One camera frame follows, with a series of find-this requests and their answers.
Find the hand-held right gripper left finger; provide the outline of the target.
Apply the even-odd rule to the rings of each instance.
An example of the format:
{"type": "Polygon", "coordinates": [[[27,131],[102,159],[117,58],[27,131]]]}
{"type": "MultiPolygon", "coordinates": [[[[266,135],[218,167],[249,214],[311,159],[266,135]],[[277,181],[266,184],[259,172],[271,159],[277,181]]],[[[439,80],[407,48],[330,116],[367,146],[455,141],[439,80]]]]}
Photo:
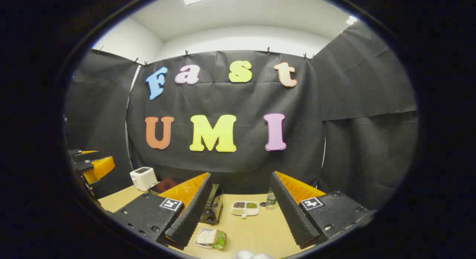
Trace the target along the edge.
{"type": "Polygon", "coordinates": [[[112,218],[143,239],[184,249],[212,190],[204,173],[162,193],[144,192],[112,213],[112,218]]]}

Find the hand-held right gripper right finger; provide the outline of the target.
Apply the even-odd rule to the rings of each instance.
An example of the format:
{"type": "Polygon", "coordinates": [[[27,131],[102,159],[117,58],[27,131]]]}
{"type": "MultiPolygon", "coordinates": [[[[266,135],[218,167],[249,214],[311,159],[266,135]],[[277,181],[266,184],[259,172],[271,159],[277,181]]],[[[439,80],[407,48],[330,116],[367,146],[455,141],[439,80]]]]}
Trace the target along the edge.
{"type": "Polygon", "coordinates": [[[372,213],[341,191],[325,193],[277,171],[271,175],[270,188],[302,249],[343,234],[372,213]]]}

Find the black electric oven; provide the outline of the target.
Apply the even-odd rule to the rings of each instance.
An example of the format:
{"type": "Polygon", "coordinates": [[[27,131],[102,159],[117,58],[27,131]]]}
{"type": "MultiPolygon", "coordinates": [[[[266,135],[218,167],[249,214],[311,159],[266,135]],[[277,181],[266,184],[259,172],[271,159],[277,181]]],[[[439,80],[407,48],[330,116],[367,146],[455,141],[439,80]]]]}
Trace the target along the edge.
{"type": "MultiPolygon", "coordinates": [[[[177,185],[184,183],[184,181],[175,181],[172,178],[166,178],[160,181],[148,189],[148,192],[159,195],[170,188],[174,188],[177,185]]],[[[218,224],[223,210],[223,190],[219,184],[212,184],[211,193],[207,199],[207,203],[204,206],[204,210],[200,217],[199,222],[207,224],[218,224]]]]}

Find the white toaster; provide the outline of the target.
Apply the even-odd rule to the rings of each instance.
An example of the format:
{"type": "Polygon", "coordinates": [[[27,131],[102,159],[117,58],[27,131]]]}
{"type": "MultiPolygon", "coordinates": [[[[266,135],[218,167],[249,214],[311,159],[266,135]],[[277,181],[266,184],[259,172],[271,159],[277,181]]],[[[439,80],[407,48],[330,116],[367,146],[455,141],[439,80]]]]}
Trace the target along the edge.
{"type": "Polygon", "coordinates": [[[129,173],[134,187],[138,191],[146,192],[159,183],[153,168],[143,166],[129,173]]]}

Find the white divided grain dish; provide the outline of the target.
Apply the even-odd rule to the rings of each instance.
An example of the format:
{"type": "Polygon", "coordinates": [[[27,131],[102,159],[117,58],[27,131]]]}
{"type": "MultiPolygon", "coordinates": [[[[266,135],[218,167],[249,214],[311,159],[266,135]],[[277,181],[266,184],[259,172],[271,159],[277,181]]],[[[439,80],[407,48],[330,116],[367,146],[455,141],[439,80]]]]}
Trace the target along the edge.
{"type": "Polygon", "coordinates": [[[259,211],[260,205],[254,201],[239,200],[231,205],[231,214],[239,215],[241,218],[258,215],[259,211]]]}

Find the row of small cloth clips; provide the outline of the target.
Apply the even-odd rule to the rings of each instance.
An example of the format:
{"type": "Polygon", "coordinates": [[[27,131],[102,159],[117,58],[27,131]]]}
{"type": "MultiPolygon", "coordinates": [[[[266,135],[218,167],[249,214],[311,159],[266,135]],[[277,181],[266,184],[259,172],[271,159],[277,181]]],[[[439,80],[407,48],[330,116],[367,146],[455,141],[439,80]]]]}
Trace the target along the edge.
{"type": "Polygon", "coordinates": [[[267,26],[233,26],[194,32],[158,44],[144,37],[108,32],[94,45],[101,50],[139,62],[158,62],[189,54],[246,50],[292,54],[311,57],[331,42],[330,39],[309,32],[267,26]]]}

